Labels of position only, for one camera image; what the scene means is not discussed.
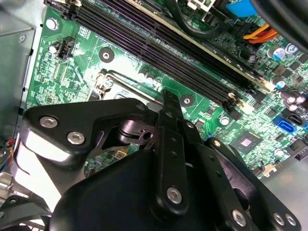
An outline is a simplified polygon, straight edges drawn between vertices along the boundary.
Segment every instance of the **colored wires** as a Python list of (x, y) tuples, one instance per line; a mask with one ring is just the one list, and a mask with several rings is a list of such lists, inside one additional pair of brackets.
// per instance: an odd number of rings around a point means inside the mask
[(266, 23), (264, 26), (260, 27), (254, 33), (245, 35), (243, 38), (248, 40), (249, 43), (251, 44), (267, 42), (278, 36), (277, 31), (272, 28), (266, 31), (269, 27), (270, 27), (269, 24)]
[(6, 141), (4, 148), (9, 149), (10, 150), (10, 154), (7, 157), (5, 164), (0, 168), (0, 173), (4, 172), (5, 169), (11, 165), (12, 161), (13, 161), (13, 157), (14, 157), (14, 147), (15, 147), (15, 143), (16, 140), (15, 139), (9, 139), (8, 141)]

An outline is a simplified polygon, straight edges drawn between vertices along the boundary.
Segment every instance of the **black rubber cover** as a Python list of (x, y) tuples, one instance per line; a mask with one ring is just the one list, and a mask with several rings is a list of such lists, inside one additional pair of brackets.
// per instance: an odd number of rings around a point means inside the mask
[(200, 174), (187, 167), (189, 209), (163, 225), (149, 209), (152, 151), (138, 151), (70, 188), (61, 198), (50, 231), (214, 231), (210, 195)]

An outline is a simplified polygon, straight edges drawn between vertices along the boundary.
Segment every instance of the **yellow component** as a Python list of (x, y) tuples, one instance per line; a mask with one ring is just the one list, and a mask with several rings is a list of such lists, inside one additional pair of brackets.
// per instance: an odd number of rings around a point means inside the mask
[(265, 170), (263, 172), (263, 175), (265, 177), (270, 177), (271, 172), (277, 172), (277, 168), (275, 167), (275, 165), (270, 164), (270, 165), (265, 166)]
[(116, 154), (115, 154), (115, 158), (118, 159), (118, 160), (124, 158), (125, 156), (127, 156), (127, 151), (128, 151), (127, 148), (117, 151)]
[(263, 32), (264, 30), (266, 30), (267, 28), (269, 28), (269, 24), (266, 23), (264, 26), (260, 27), (258, 30), (256, 30), (254, 33), (250, 34), (250, 35), (245, 35), (243, 37), (243, 39), (251, 39), (254, 36), (258, 35), (259, 33)]

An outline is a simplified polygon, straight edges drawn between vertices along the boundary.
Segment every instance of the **black ram slot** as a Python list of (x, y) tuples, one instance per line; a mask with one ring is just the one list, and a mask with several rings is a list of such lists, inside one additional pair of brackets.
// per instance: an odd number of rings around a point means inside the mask
[[(175, 48), (180, 49), (182, 52), (188, 54), (193, 59), (199, 61), (203, 65), (209, 67), (213, 71), (216, 71), (221, 77), (230, 80), (235, 83), (237, 86), (239, 85), (244, 90), (250, 90), (253, 88), (252, 82), (248, 79), (234, 71), (228, 66), (225, 68), (221, 68), (221, 64), (218, 60), (213, 60), (213, 57), (200, 49), (199, 47), (189, 43), (187, 40), (182, 38), (176, 32), (170, 30), (168, 27), (160, 24), (159, 22), (152, 19), (146, 13), (138, 11), (135, 7), (130, 5), (128, 2), (124, 0), (100, 0), (107, 6), (111, 7), (113, 10), (117, 11), (123, 17), (135, 22), (138, 26), (143, 29), (151, 32), (152, 34), (157, 35), (160, 39), (165, 42), (172, 44)], [(240, 65), (239, 68), (246, 71), (243, 68), (243, 64)]]
[(218, 80), (214, 79), (207, 73), (199, 70), (198, 68), (192, 66), (191, 64), (185, 62), (184, 60), (176, 57), (173, 53), (168, 50), (164, 50), (154, 42), (140, 36), (134, 30), (130, 29), (128, 26), (123, 25), (121, 23), (121, 28), (119, 27), (119, 22), (113, 17), (108, 16), (103, 13), (100, 9), (90, 5), (89, 3), (84, 3), (83, 6), (79, 9), (79, 11), (86, 16), (94, 19), (99, 22), (103, 26), (107, 26), (107, 21), (109, 21), (108, 26), (112, 28), (118, 29), (119, 32), (124, 33), (126, 36), (131, 36), (134, 39), (137, 39), (136, 45), (139, 46), (147, 46), (147, 51), (150, 51), (152, 54), (156, 56), (156, 58), (161, 59), (162, 62), (168, 61), (178, 70), (183, 73), (189, 73), (194, 79), (199, 81), (204, 85), (210, 85), (211, 89), (213, 89), (216, 93), (220, 93), (223, 96), (226, 96), (228, 93), (234, 92), (231, 89), (227, 88), (225, 85), (220, 83)]
[(211, 89), (206, 89), (205, 86), (200, 86), (200, 83), (197, 81), (191, 79), (189, 76), (185, 75), (184, 73), (181, 73), (177, 69), (173, 68), (172, 66), (168, 64), (163, 64), (161, 62), (157, 62), (157, 60), (151, 59), (151, 54), (149, 54), (147, 51), (143, 50), (141, 51), (140, 48), (134, 44), (132, 44), (129, 40), (127, 40), (125, 37), (120, 36), (113, 32), (112, 30), (101, 26), (100, 24), (96, 23), (94, 20), (90, 18), (78, 18), (76, 17), (74, 19), (77, 23), (82, 25), (83, 27), (93, 31), (94, 33), (102, 36), (103, 38), (106, 38), (113, 44), (125, 49), (127, 52), (135, 55), (136, 57), (140, 58), (141, 60), (145, 61), (146, 63), (154, 66), (160, 71), (165, 72), (167, 75), (174, 78), (179, 83), (183, 84), (184, 86), (187, 86), (188, 88), (194, 90), (195, 92), (204, 95), (205, 97), (209, 98), (213, 102), (217, 103), (219, 106), (222, 105), (223, 101), (226, 101), (225, 98), (217, 97), (215, 92), (213, 92)]

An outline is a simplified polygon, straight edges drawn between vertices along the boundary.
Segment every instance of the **green circuit board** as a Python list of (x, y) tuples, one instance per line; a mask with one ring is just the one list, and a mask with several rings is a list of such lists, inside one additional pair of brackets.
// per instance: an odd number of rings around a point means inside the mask
[[(105, 9), (103, 5), (98, 5), (113, 17), (118, 17), (117, 14)], [(58, 28), (50, 30), (46, 26), (46, 20), (48, 19), (56, 20)], [(134, 24), (131, 24), (131, 28), (147, 36), (146, 32), (142, 32)], [(55, 54), (49, 52), (49, 47), (54, 42), (61, 41), (67, 36), (72, 36), (76, 40), (72, 53), (73, 57), (62, 61)], [(285, 45), (286, 41), (283, 38), (279, 37), (277, 39), (279, 40), (280, 46)], [(223, 46), (227, 47), (231, 46), (231, 44), (232, 40), (229, 40), (229, 43), (223, 44)], [(256, 65), (256, 69), (259, 72), (263, 72), (268, 78), (271, 78), (272, 73), (270, 73), (269, 68), (274, 68), (277, 64), (264, 55), (267, 52), (268, 46), (271, 46), (271, 44), (265, 44), (259, 50), (257, 55), (260, 59)], [(110, 63), (104, 63), (99, 58), (100, 49), (105, 47), (110, 48), (115, 55), (114, 60)], [(230, 88), (237, 90), (247, 104), (254, 105), (255, 100), (236, 86), (216, 76), (205, 66), (201, 66), (189, 57), (186, 57), (185, 54), (179, 53), (179, 51), (173, 52), (187, 62), (198, 65), (200, 69), (219, 79)], [(297, 55), (291, 55), (282, 64), (288, 66), (300, 55), (300, 52)], [(245, 138), (248, 133), (255, 135), (257, 137), (255, 141), (257, 143), (256, 146), (249, 152), (241, 152), (242, 157), (250, 168), (257, 167), (261, 161), (267, 165), (274, 163), (277, 159), (281, 161), (285, 160), (289, 155), (283, 149), (293, 143), (296, 137), (303, 137), (307, 133), (303, 128), (298, 127), (297, 132), (290, 135), (284, 133), (273, 124), (272, 120), (274, 116), (269, 115), (269, 111), (274, 110), (275, 115), (277, 115), (285, 108), (282, 105), (280, 96), (276, 92), (267, 94), (262, 106), (252, 114), (246, 115), (242, 112), (243, 116), (238, 121), (234, 121), (214, 102), (176, 82), (166, 74), (141, 61), (138, 57), (97, 36), (88, 29), (79, 26), (75, 22), (64, 20), (59, 13), (51, 8), (48, 8), (46, 12), (35, 69), (28, 89), (26, 109), (39, 105), (88, 101), (94, 89), (96, 77), (102, 69), (119, 72), (136, 82), (140, 82), (140, 85), (146, 84), (147, 87), (155, 92), (155, 97), (157, 98), (159, 98), (161, 89), (167, 89), (179, 98), (184, 95), (193, 96), (193, 105), (183, 107), (182, 111), (184, 117), (194, 124), (199, 121), (202, 122), (202, 126), (198, 130), (204, 140), (214, 136), (222, 140), (225, 144), (235, 144), (241, 137)], [(154, 76), (154, 83), (142, 82), (143, 80), (138, 76), (140, 70), (146, 70), (148, 73), (151, 73)], [(298, 69), (297, 74), (304, 78), (300, 85), (292, 77), (287, 80), (287, 83), (290, 86), (296, 87), (296, 89), (303, 90), (308, 82), (308, 78), (305, 77), (308, 76), (306, 75), (307, 71), (308, 65), (302, 65)], [(224, 118), (230, 121), (227, 125), (222, 125), (220, 122)], [(275, 138), (281, 134), (284, 134), (284, 138), (281, 141), (276, 141)], [(107, 154), (102, 154), (104, 163), (100, 168), (104, 168), (117, 161), (114, 158), (114, 154), (109, 155), (113, 157), (107, 158)], [(95, 159), (88, 160), (86, 171), (94, 168), (94, 164)]]

